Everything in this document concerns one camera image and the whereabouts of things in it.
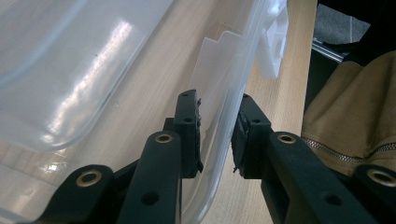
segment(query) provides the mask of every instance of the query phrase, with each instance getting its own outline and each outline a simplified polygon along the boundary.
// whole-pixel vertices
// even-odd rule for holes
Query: plastic container
[[[39,3],[0,7],[0,25],[18,27],[0,29],[0,58],[7,62],[0,68],[0,222],[36,219],[79,167],[116,171],[137,160],[188,89],[202,98],[205,169],[183,180],[182,222],[200,222],[219,184],[262,30],[277,17],[271,9],[280,13],[285,1]],[[99,75],[87,81],[84,74]]]

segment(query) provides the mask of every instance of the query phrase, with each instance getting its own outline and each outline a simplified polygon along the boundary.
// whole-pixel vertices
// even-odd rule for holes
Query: metal zipper
[[[378,152],[385,152],[385,151],[396,150],[396,143],[391,143],[391,144],[386,144],[386,145],[384,145],[384,146],[382,146],[382,147],[377,148],[377,149],[373,152],[373,154],[371,154],[371,155],[370,155],[369,157],[367,157],[367,158],[349,157],[349,156],[343,155],[343,154],[341,154],[341,153],[338,153],[338,152],[332,150],[331,148],[326,147],[326,146],[322,145],[321,143],[316,142],[316,141],[314,141],[314,140],[311,140],[311,139],[308,139],[308,138],[302,138],[302,139],[303,139],[303,140],[305,141],[305,143],[306,143],[307,145],[309,145],[310,147],[314,147],[314,148],[316,148],[316,149],[318,149],[318,150],[320,150],[320,151],[326,152],[326,153],[330,154],[331,156],[334,156],[335,158],[338,158],[339,160],[342,160],[342,161],[350,161],[350,162],[356,162],[356,163],[366,162],[366,161],[368,161],[375,153],[378,153]]]

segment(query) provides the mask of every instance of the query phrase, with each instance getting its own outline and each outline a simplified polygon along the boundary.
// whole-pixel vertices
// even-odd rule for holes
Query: wooden table
[[[257,64],[252,67],[246,93],[272,121],[274,131],[301,133],[316,7],[317,0],[289,0],[288,46],[278,79],[264,79]],[[233,174],[233,168],[229,150],[216,198],[203,223],[271,223],[261,181],[244,180]]]
[[[213,28],[213,16],[217,17],[218,12],[228,15],[228,8],[221,7],[224,3],[239,8],[238,4],[245,2],[174,0],[153,34],[156,37],[149,39],[139,53],[100,120],[73,146],[45,153],[0,141],[0,205],[6,211],[36,218],[52,193],[77,168],[104,164],[119,170],[139,158],[147,137],[162,128],[165,118],[173,116],[175,96],[189,87],[203,37],[216,37],[221,32],[208,29]],[[0,16],[14,3],[17,1],[1,2],[0,8],[5,9],[0,9]],[[265,80],[256,65],[251,70],[246,92],[273,122],[275,130],[297,134],[301,130],[316,3],[289,0],[289,40],[280,77]],[[46,13],[47,3],[40,4],[32,6],[33,12]],[[232,170],[229,153],[204,223],[271,222],[260,181],[243,180]]]

